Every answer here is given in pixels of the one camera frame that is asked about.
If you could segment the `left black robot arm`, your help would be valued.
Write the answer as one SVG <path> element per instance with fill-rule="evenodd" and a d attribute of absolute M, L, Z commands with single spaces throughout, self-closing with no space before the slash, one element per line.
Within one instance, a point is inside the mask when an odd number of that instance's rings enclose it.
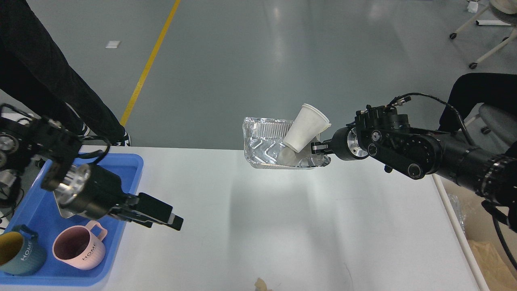
<path fill-rule="evenodd" d="M 101 136 L 80 137 L 51 118 L 37 118 L 2 103 L 27 123 L 1 118 L 1 170 L 20 177 L 35 156 L 50 160 L 41 188 L 54 194 L 64 218 L 112 217 L 145 227 L 154 224 L 181 230 L 183 218 L 173 207 L 146 193 L 122 190 L 121 178 L 100 166 L 111 143 Z"/>

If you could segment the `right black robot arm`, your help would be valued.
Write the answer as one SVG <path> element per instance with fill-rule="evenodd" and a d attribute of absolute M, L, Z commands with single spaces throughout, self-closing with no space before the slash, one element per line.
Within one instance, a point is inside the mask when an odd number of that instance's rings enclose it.
<path fill-rule="evenodd" d="M 397 107 L 412 96 L 407 93 L 387 105 L 367 105 L 331 139 L 310 143 L 312 154 L 334 154 L 345 161 L 373 157 L 384 164 L 386 173 L 396 170 L 413 180 L 437 174 L 473 191 L 483 198 L 481 205 L 492 216 L 498 239 L 516 266 L 500 229 L 504 224 L 516 230 L 516 159 L 478 147 L 458 110 L 448 103 L 445 106 L 455 114 L 464 141 L 445 131 L 410 126 L 408 116 L 399 114 Z"/>

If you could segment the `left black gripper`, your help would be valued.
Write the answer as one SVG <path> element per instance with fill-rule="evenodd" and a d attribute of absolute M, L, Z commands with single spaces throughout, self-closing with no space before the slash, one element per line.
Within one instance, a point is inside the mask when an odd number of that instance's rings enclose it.
<path fill-rule="evenodd" d="M 114 208 L 124 204 L 128 194 L 122 190 L 121 178 L 98 164 L 72 166 L 55 190 L 80 192 L 79 207 L 87 219 L 97 220 L 111 213 L 112 218 L 148 228 L 157 224 L 179 231 L 183 226 L 183 218 L 173 213 L 173 206 L 146 193 L 137 195 L 131 211 Z"/>

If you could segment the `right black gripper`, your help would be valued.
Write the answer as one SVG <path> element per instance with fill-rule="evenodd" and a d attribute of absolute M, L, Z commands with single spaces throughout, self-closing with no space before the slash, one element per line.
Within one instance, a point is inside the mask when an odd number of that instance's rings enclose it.
<path fill-rule="evenodd" d="M 364 160 L 369 154 L 358 142 L 356 127 L 344 127 L 334 133 L 329 142 L 312 142 L 312 154 L 334 154 L 340 160 Z"/>

